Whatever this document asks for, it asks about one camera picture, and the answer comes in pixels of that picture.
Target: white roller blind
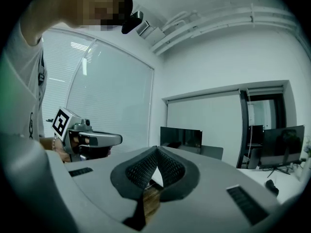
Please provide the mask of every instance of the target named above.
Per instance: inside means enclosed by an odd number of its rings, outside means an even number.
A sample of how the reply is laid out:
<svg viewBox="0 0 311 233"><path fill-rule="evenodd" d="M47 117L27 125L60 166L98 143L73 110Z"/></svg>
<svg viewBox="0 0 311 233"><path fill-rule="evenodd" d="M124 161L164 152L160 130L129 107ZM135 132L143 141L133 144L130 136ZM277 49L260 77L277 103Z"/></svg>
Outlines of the white roller blind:
<svg viewBox="0 0 311 233"><path fill-rule="evenodd" d="M78 69L67 108L90 119L94 130L123 136L112 154L147 147L152 78L141 61L96 41Z"/></svg>
<svg viewBox="0 0 311 233"><path fill-rule="evenodd" d="M235 167L242 141L240 94L236 91L171 101L167 127L202 130L202 145L224 148L222 161Z"/></svg>
<svg viewBox="0 0 311 233"><path fill-rule="evenodd" d="M248 95L257 96L257 95L280 94L280 93L282 94L283 91L284 91L283 86L249 88Z"/></svg>
<svg viewBox="0 0 311 233"><path fill-rule="evenodd" d="M66 96L72 75L78 67L92 38L79 34L48 30L43 34L44 61L48 70L47 87L42 103L44 133L53 137L51 123L60 106L66 106Z"/></svg>

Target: white desk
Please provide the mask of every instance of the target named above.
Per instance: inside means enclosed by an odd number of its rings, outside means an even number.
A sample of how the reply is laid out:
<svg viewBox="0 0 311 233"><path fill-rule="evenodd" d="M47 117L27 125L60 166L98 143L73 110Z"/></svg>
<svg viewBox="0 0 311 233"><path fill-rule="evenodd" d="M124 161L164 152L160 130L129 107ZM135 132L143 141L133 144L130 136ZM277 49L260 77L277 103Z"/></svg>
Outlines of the white desk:
<svg viewBox="0 0 311 233"><path fill-rule="evenodd" d="M289 198L301 194L304 189L304 184L299 181L298 177L300 175L300 170L292 172L290 175L281 173L279 171L274 171L269 177L268 175L271 171L262 171L255 169L237 169L244 173L249 178L253 179L257 183L264 186L268 180L272 180L276 188L279 190L277 200L282 204Z"/></svg>

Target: pipe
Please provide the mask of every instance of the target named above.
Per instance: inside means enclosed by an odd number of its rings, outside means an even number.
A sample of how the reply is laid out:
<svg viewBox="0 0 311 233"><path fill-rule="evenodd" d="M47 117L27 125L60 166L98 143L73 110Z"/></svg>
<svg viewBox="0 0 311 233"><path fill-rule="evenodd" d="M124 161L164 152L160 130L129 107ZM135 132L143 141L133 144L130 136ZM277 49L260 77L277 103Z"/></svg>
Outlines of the pipe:
<svg viewBox="0 0 311 233"><path fill-rule="evenodd" d="M278 13L278 14L294 17L294 15L291 14L290 12L282 11L282 10L274 9L274 8L253 7L253 11L255 11L255 12L266 12L266 13ZM206 22L208 22L210 20L217 19L219 17L231 16L231 15L234 15L234 14L243 14L243 13L251 13L251 12L252 12L252 9L246 7L246 8L236 9L234 13L232 13L232 12L222 12L222 13L217 13L215 15L212 15L209 18L206 18L206 17L201 18L199 20L196 20L194 22L191 22L191 23L181 27L180 29L178 29L178 30L172 32L171 34L169 34L168 36L164 37L162 40L160 40L158 43L156 43L154 46L152 46L150 48L150 50L154 52L156 49L158 49L159 47L161 47L162 45L164 45L166 42L170 41L171 39L175 38L179 34L185 32L185 31L187 31L187 30L189 30L189 29L191 29L193 27L196 27L196 26L199 26L199 25L201 25L203 23L206 23ZM290 22L290 20L282 19L282 18L276 18L275 17L274 19L275 19L275 22L279 21L279 22L285 23L285 24L288 24L288 22ZM296 24L292 23L292 22L290 22L289 24L292 25L292 26L296 26Z"/></svg>
<svg viewBox="0 0 311 233"><path fill-rule="evenodd" d="M283 18L278 18L278 17L256 17L256 21L279 22L279 23L284 23L284 24L288 24L291 26L297 26L297 24L294 21L283 19Z"/></svg>
<svg viewBox="0 0 311 233"><path fill-rule="evenodd" d="M250 8L239 8L239 9L235 9L235 13L233 14L243 14L243 13L250 13L251 9ZM206 23L210 20L214 20L217 19L219 17L225 17L225 16L231 16L232 12L222 12L222 13L217 13L215 15L210 16L209 18L203 17L201 19L198 19L196 21L193 21L183 27L181 27L180 29L172 32L171 34L169 34L168 36L164 37L162 40L160 40L158 43L156 43L152 48L150 48L150 50L153 52L155 51L157 48L161 47L164 43L170 41L171 39L173 39L174 37L178 36L179 34L192 29L194 27L197 27L203 23Z"/></svg>
<svg viewBox="0 0 311 233"><path fill-rule="evenodd" d="M242 25L253 25L253 22L241 22L241 23L234 23L234 24L225 24L225 25L222 25L222 26L217 26L217 27L214 27L212 29L207 29L206 31L204 32L201 32L201 34L198 34L198 35L195 35L194 37L196 36L199 36L199 35L202 35L202 34L205 34L205 33L209 33L209 32L212 32L212 31L215 31L215 30L218 30L218 29L223 29L223 28L228 28L228 27L234 27L234 26L242 26ZM274 24L274 23L266 23L266 22L256 22L255 25L268 25L268 26L274 26L274 27L279 27L279 28L284 28L284 29L287 29L287 30L293 30L292 28L290 27L286 27L286 26L283 26L283 25L278 25L278 24ZM155 52L155 54L157 56L159 56L160 54L164 53L166 50L170 49L171 47L175 46L176 44L178 44L179 42L182 42L188 38L190 38L192 35L193 35L194 32L190 32L178 39L176 39L175 41L167 44L166 46L164 46L163 48L161 48L159 51Z"/></svg>
<svg viewBox="0 0 311 233"><path fill-rule="evenodd" d="M231 19L231 20L217 22L217 23L205 26L203 28L200 28L200 29L196 30L195 33L192 32L193 36L191 38L195 38L195 37L201 35L203 32L208 31L209 29L212 29L212 28L217 28L217 27L227 25L227 24L243 23L243 22L251 22L251 21L252 21L251 17L241 17L241 18L237 18L237 19Z"/></svg>
<svg viewBox="0 0 311 233"><path fill-rule="evenodd" d="M165 26L165 27L162 29L162 32L168 30L168 29L169 29L170 27L172 27L172 26L178 25L179 23L183 23L184 25L186 25L185 20L176 21L176 22L174 22L174 23L171 23L171 24Z"/></svg>
<svg viewBox="0 0 311 233"><path fill-rule="evenodd" d="M178 21L182 21L182 20L184 20L184 19L186 19L186 18L188 18L188 17L190 17L190 16L192 16L192 15L195 15L195 14L197 14L197 11L196 11L196 10L193 10L193 11L191 11L191 12L185 13L184 15L182 15L182 16L180 16L180 17L174 19L174 20L171 19L172 21L171 21L169 24L166 23L166 24L163 26L162 31L164 32L165 30L167 30L168 28L170 28L170 26L171 26L173 23L175 23L177 20L178 20Z"/></svg>
<svg viewBox="0 0 311 233"><path fill-rule="evenodd" d="M171 18L170 20L168 20L163 27L167 26L168 24L172 23L173 21L179 19L181 16L183 16L184 14L188 13L187 11L182 11L180 13L178 13L177 15L175 15L173 18Z"/></svg>

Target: gray device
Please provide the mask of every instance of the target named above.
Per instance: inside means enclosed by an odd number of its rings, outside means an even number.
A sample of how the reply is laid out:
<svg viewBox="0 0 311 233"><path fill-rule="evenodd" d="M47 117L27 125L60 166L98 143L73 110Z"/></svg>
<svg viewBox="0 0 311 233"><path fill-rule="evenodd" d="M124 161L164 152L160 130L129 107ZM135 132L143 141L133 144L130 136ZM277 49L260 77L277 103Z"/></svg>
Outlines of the gray device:
<svg viewBox="0 0 311 233"><path fill-rule="evenodd" d="M75 123L67 131L63 147L70 154L72 162L104 158L112 146L122 143L122 136L119 134L93 131L88 119L82 119L81 123ZM79 146L73 148L70 138L75 134L78 135Z"/></svg>
<svg viewBox="0 0 311 233"><path fill-rule="evenodd" d="M93 131L89 119L83 119L62 107L53 120L52 129L62 141L72 162L104 158L112 146L122 143L121 135ZM79 140L78 146L71 145L74 137Z"/></svg>
<svg viewBox="0 0 311 233"><path fill-rule="evenodd" d="M233 166L187 151L151 147L63 164L30 139L0 135L0 143L10 189L52 232L264 232L283 212ZM146 224L142 195L156 167L164 189Z"/></svg>

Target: computer monitor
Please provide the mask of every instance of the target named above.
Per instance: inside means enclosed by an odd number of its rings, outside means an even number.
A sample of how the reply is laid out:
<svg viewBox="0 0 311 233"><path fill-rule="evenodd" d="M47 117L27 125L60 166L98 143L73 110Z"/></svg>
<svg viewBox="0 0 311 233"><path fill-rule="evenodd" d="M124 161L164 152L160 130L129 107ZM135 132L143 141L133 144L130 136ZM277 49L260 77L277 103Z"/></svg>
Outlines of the computer monitor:
<svg viewBox="0 0 311 233"><path fill-rule="evenodd" d="M247 131L247 144L251 141L251 126ZM253 125L252 144L262 144L263 142L263 125Z"/></svg>
<svg viewBox="0 0 311 233"><path fill-rule="evenodd" d="M265 130L261 167L287 166L300 159L305 126Z"/></svg>
<svg viewBox="0 0 311 233"><path fill-rule="evenodd" d="M180 146L201 148L202 131L161 127L160 143L174 149Z"/></svg>

